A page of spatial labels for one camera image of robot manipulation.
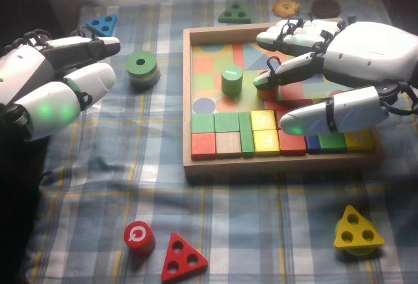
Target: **wooden frame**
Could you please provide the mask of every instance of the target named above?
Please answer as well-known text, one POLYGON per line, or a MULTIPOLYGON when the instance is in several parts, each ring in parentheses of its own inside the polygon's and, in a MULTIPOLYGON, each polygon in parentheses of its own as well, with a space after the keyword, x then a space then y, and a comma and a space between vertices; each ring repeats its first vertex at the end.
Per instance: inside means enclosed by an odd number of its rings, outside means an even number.
POLYGON ((186 176, 284 172, 290 170, 330 170, 376 166, 383 157, 382 145, 373 132, 375 150, 352 153, 317 154, 300 157, 256 157, 251 159, 191 160, 191 47, 202 44, 251 42, 275 24, 229 25, 184 29, 183 34, 183 165, 186 176))

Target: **blue triangle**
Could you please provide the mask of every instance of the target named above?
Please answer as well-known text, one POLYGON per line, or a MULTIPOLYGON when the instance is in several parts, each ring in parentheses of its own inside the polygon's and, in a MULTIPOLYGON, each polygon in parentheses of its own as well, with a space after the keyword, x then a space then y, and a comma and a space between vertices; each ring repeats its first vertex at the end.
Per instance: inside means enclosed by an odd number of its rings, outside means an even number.
POLYGON ((267 60, 268 56, 263 54, 257 61, 247 67, 247 71, 259 71, 259 70, 267 70, 267 60))
POLYGON ((92 18, 91 20, 86 21, 86 25, 94 28, 100 36, 110 37, 113 34, 117 21, 118 16, 116 14, 111 14, 101 18, 92 18))
POLYGON ((248 68, 263 55, 249 44, 244 44, 242 46, 242 51, 244 51, 244 64, 247 71, 249 70, 248 68))

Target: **red triangle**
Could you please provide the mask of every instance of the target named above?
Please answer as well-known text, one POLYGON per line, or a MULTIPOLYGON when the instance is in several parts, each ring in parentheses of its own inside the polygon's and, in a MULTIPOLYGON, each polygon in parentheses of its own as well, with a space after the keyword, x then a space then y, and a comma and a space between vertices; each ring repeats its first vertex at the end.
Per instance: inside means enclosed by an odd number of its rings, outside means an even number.
POLYGON ((169 248, 165 256, 161 281, 172 283, 195 274, 199 274, 208 267, 208 261, 196 249, 191 247, 177 233, 172 233, 169 248))

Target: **hole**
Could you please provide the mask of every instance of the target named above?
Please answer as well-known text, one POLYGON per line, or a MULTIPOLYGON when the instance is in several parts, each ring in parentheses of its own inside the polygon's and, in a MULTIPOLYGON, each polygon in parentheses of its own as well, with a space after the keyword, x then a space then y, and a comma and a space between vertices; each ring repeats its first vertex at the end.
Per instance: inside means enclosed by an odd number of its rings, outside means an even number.
POLYGON ((167 270, 170 273, 176 273, 178 271, 178 263, 176 261, 170 261, 167 265, 167 270))
POLYGON ((175 253, 179 253, 183 249, 183 243, 179 240, 176 240, 172 246, 172 250, 174 250, 175 253))
POLYGON ((371 230, 364 230, 361 236, 363 236, 363 238, 368 242, 371 242, 374 238, 374 234, 371 230))
POLYGON ((352 225, 356 225, 359 222, 359 217, 357 217, 355 214, 349 214, 347 216, 347 221, 352 225))
POLYGON ((346 243, 351 243, 353 241, 353 235, 350 232, 343 232, 341 234, 341 239, 346 243))
POLYGON ((187 256, 187 263, 190 266, 195 266, 197 264, 197 256, 194 253, 191 253, 187 256))

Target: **tablecloth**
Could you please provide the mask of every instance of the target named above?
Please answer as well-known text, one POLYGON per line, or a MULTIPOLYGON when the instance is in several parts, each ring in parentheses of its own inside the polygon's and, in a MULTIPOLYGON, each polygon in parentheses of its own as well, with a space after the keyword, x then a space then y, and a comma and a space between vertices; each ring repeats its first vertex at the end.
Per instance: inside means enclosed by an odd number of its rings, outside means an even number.
MULTIPOLYGON (((418 283, 418 125, 392 117, 379 126, 385 160, 350 172, 202 177, 182 166, 183 29, 222 25, 225 2, 83 7, 80 23, 117 14, 118 55, 106 60, 117 82, 103 100, 54 135, 37 221, 22 270, 30 283, 159 283, 177 232, 209 261, 185 283, 418 283), (135 93, 127 55, 157 55, 159 83, 135 93), (366 259, 333 248, 334 228, 351 204, 385 245, 366 259), (148 222, 156 248, 130 254, 124 228, 148 222)), ((276 0, 241 0, 252 20, 276 22, 276 0)), ((313 0, 297 0, 308 12, 313 0)), ((389 24, 381 0, 338 0, 341 17, 389 24)), ((398 105, 407 107, 402 100, 398 105)))

